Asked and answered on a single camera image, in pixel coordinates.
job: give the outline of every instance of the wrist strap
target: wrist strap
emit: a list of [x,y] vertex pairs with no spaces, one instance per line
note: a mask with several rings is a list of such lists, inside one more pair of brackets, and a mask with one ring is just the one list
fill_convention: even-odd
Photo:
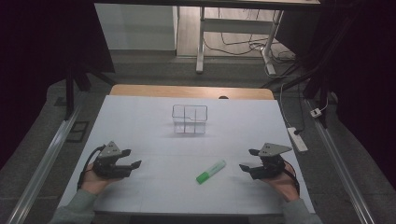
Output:
[[294,181],[294,187],[297,189],[297,193],[300,196],[300,183],[298,182],[296,176],[294,174],[292,174],[291,172],[289,172],[288,170],[286,170],[286,169],[283,169],[283,173],[288,175]]

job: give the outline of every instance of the clear plastic container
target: clear plastic container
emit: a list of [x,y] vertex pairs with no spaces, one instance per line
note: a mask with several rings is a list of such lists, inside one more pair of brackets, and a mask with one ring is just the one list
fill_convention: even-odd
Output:
[[174,105],[172,111],[175,133],[205,133],[206,105]]

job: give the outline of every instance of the black cable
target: black cable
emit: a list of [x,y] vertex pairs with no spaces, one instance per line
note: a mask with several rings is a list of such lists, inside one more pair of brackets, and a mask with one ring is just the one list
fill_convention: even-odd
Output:
[[297,93],[298,93],[298,104],[300,106],[300,112],[301,112],[301,118],[303,120],[303,128],[301,130],[296,130],[294,134],[299,134],[300,132],[303,132],[305,130],[305,119],[304,119],[304,112],[303,112],[303,107],[301,105],[301,89],[300,89],[300,82],[297,85]]
[[[205,39],[204,39],[204,44],[205,44],[205,46],[206,46],[207,48],[212,49],[212,48],[210,48],[210,47],[206,44]],[[242,52],[242,53],[232,53],[232,52],[229,52],[229,51],[226,51],[226,50],[223,50],[223,49],[212,49],[212,50],[216,50],[216,51],[220,51],[220,52],[224,52],[224,53],[228,53],[228,54],[232,54],[232,55],[243,55],[243,54],[247,54],[247,53],[253,51],[254,49],[250,49],[250,50],[248,50],[248,51],[246,51],[246,52]]]
[[97,147],[92,153],[91,155],[88,157],[87,161],[85,162],[84,167],[82,168],[81,173],[79,174],[79,179],[78,179],[78,183],[77,183],[77,189],[80,189],[82,186],[82,182],[84,182],[84,175],[86,173],[88,164],[90,163],[93,155],[97,152],[97,151],[102,151],[106,146],[102,146],[102,147]]
[[[306,61],[306,60],[313,60],[313,59],[316,59],[317,57],[319,57],[319,55],[320,55],[320,53],[323,51],[323,48],[326,46],[326,45],[328,45],[328,43],[334,38],[334,36],[336,35],[336,31],[337,31],[337,27],[338,27],[338,25],[339,24],[337,24],[337,25],[335,25],[334,27],[333,27],[333,30],[332,31],[330,31],[330,35],[328,35],[327,36],[327,38],[325,38],[322,42],[320,42],[320,44],[319,45],[317,45],[317,46],[315,46],[315,48],[313,49],[313,50],[311,50],[311,52],[309,52],[307,55],[305,55],[304,57],[301,57],[301,58],[299,58],[298,60],[296,60],[295,62],[294,62],[294,64],[292,64],[291,66],[294,66],[295,64],[298,64],[298,67],[299,66],[301,66],[302,64],[304,64],[304,62]],[[288,72],[288,70],[287,71],[285,71],[282,75],[280,75],[279,77],[286,77],[290,72]],[[308,71],[308,72],[306,72],[306,75],[308,74],[308,73],[312,73],[312,72],[315,72],[314,71],[315,70],[315,68],[313,69],[313,70],[310,70],[310,71]],[[276,80],[270,80],[270,81],[268,81],[267,83],[264,83],[261,87],[260,87],[260,89],[263,89],[263,88],[268,88],[268,86],[272,83],[272,82],[274,82],[274,81],[276,81]]]
[[268,81],[267,83],[264,83],[262,86],[260,86],[260,89],[264,89],[267,88],[269,85],[271,85],[273,82],[279,81],[281,78],[283,77],[288,77],[289,74],[291,74],[292,72],[294,72],[295,70],[297,70],[301,65],[298,62],[294,62],[291,66],[289,66],[288,69],[286,69],[285,72],[282,73],[282,75],[280,75],[279,77]]
[[[279,54],[280,53],[282,53],[282,52],[289,52],[290,50],[285,50],[285,51],[281,51],[281,52],[279,52]],[[275,55],[274,55],[274,53],[272,52],[272,50],[270,50],[270,52],[271,52],[271,58],[274,60],[274,62],[276,62],[276,63],[293,63],[293,62],[295,62],[296,60],[295,59],[287,59],[287,60],[283,60],[283,59],[280,59],[279,58],[279,54],[278,54],[278,57],[276,57]]]
[[[252,9],[249,10],[249,15],[247,16],[246,20],[247,20],[248,18],[250,18],[251,11],[252,11]],[[260,9],[257,11],[256,20],[259,18],[259,14],[260,14]],[[222,18],[221,11],[220,11],[220,8],[219,8],[219,7],[218,7],[218,16],[219,16],[219,18]],[[252,41],[256,42],[256,41],[261,41],[261,40],[267,40],[267,39],[268,39],[268,38],[263,38],[263,39],[252,40],[251,38],[253,37],[253,35],[250,35],[250,38],[249,38],[248,41],[226,43],[225,40],[224,40],[223,33],[220,33],[220,34],[221,34],[221,40],[222,40],[222,42],[223,42],[224,45],[227,45],[227,46],[228,46],[228,45],[237,45],[237,44],[246,44],[246,43],[249,43],[249,47],[250,47],[251,49],[252,49],[251,45],[255,45],[255,44],[256,44],[256,45],[260,45],[260,47],[262,47],[262,46],[265,46],[265,44],[263,44],[263,43],[250,43],[250,42],[252,42]]]
[[291,172],[289,172],[289,171],[286,170],[286,169],[284,169],[283,172],[284,172],[286,175],[288,175],[288,176],[294,181],[294,187],[296,188],[298,195],[300,195],[300,183],[299,183],[298,180],[297,180],[297,173],[296,173],[296,171],[294,170],[294,167],[293,167],[288,161],[285,161],[285,160],[283,160],[283,161],[284,161],[285,163],[287,163],[287,164],[291,167],[291,169],[293,170],[294,174],[292,174]]

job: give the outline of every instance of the metal frame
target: metal frame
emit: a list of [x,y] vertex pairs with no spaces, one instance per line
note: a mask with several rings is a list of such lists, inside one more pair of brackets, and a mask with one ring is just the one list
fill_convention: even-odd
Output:
[[[360,0],[350,0],[347,3],[337,4],[338,10],[349,10]],[[146,5],[146,6],[180,6],[180,7],[230,7],[254,8],[287,11],[329,11],[334,10],[333,4],[302,4],[286,2],[265,2],[248,0],[94,0],[94,3]]]
[[[313,106],[309,103],[308,100],[304,100],[305,105],[308,111],[314,109]],[[370,209],[367,206],[366,201],[364,201],[363,196],[361,195],[361,191],[359,190],[358,186],[355,184],[352,175],[347,169],[347,166],[338,151],[337,146],[335,145],[334,141],[332,140],[332,136],[330,135],[327,129],[324,129],[318,119],[314,119],[315,126],[317,127],[318,133],[329,152],[329,156],[332,159],[332,164],[335,167],[336,172],[340,176],[341,182],[344,185],[346,193],[349,195],[352,204],[356,210],[356,214],[358,215],[361,223],[363,224],[374,224],[375,220],[373,215],[371,214]]]
[[274,66],[271,62],[269,52],[274,41],[277,27],[281,18],[282,12],[278,12],[274,21],[241,21],[228,19],[205,19],[205,8],[201,7],[201,19],[199,30],[199,43],[197,53],[196,73],[202,74],[204,72],[204,33],[232,33],[232,34],[257,34],[268,35],[268,40],[265,48],[262,49],[262,57],[265,61],[268,74],[273,76],[276,74]]
[[81,110],[85,99],[87,98],[87,95],[87,92],[80,92],[78,94],[75,110],[70,115],[69,120],[64,120],[59,127],[58,132],[52,139],[52,142],[44,154],[43,159],[41,159],[41,162],[38,164],[35,173],[26,186],[22,196],[18,200],[18,203],[12,211],[11,216],[8,218],[7,224],[23,223],[23,221],[26,219],[30,209],[33,206],[33,203],[35,202],[35,198],[41,190],[41,187],[43,186],[44,181],[46,180],[50,169],[55,162],[62,145],[64,144],[67,134],[70,132],[73,123],[75,122],[79,111]]

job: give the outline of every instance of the green highlighter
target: green highlighter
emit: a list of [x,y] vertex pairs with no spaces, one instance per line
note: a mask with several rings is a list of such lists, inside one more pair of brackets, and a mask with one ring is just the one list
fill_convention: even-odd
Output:
[[210,176],[214,175],[219,170],[221,170],[225,166],[225,164],[226,164],[225,160],[216,162],[216,164],[212,165],[205,172],[198,175],[198,177],[196,177],[196,180],[198,181],[199,184],[204,183]]

